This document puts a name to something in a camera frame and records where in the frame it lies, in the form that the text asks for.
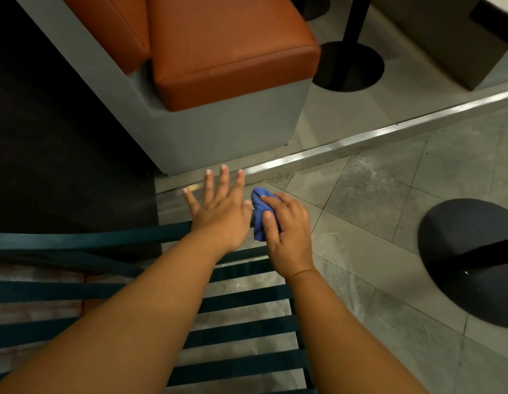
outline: forearm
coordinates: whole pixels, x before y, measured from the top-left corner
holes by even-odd
[[[314,382],[322,394],[427,393],[317,271],[290,279]]]
[[[0,393],[162,392],[223,256],[195,231],[6,377]]]

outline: chair backrest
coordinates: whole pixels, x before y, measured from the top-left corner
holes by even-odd
[[[82,271],[110,273],[135,278],[143,269],[139,266],[121,263],[100,257],[89,250],[144,242],[173,242],[185,236],[192,222],[141,228],[131,231],[117,231],[99,234],[74,235],[25,235],[0,233],[0,257],[23,259],[27,257],[37,265],[47,264]],[[266,246],[229,253],[218,264],[267,256]],[[230,266],[215,268],[210,282],[263,274],[274,271],[268,257]],[[43,283],[43,282],[1,282],[0,303],[47,302],[56,300],[106,299],[119,291],[124,284],[103,283]],[[262,304],[289,299],[294,313],[292,292],[287,285],[277,285],[240,291],[231,294],[206,297],[198,313],[222,311],[243,306]],[[78,318],[41,320],[28,323],[0,325],[0,349],[50,340]],[[192,331],[184,348],[202,347],[210,344],[296,332],[298,348],[269,354],[224,359],[174,368],[168,386],[203,383],[212,380],[260,375],[263,373],[303,369],[306,388],[288,391],[293,394],[316,392],[308,370],[307,356],[299,334],[296,316],[285,315],[240,324],[212,327]],[[0,373],[0,379],[7,372]]]
[[[146,0],[63,0],[125,73],[150,59]]]

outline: booth seat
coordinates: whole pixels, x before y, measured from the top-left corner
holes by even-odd
[[[290,0],[17,0],[164,173],[288,143],[320,47]]]

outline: hand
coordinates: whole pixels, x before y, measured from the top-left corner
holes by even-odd
[[[234,187],[229,193],[230,174],[228,167],[221,166],[219,185],[214,193],[214,178],[211,170],[205,172],[203,205],[199,204],[191,191],[184,189],[185,199],[192,214],[192,232],[205,231],[212,241],[220,246],[222,253],[236,250],[249,232],[252,217],[252,202],[243,199],[245,172],[238,171]]]
[[[311,220],[300,202],[286,193],[274,195],[281,201],[270,196],[262,196],[261,200],[276,212],[281,233],[271,212],[263,213],[263,226],[269,257],[278,274],[288,282],[301,272],[316,270],[312,262]]]

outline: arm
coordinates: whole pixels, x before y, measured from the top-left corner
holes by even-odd
[[[214,194],[207,172],[203,205],[185,191],[192,232],[5,377],[0,394],[163,392],[214,265],[247,236],[252,204],[242,204],[243,187],[240,172],[228,194],[224,166]]]
[[[269,256],[292,289],[301,332],[321,394],[426,394],[407,369],[349,312],[312,262],[307,209],[284,193],[263,197]]]

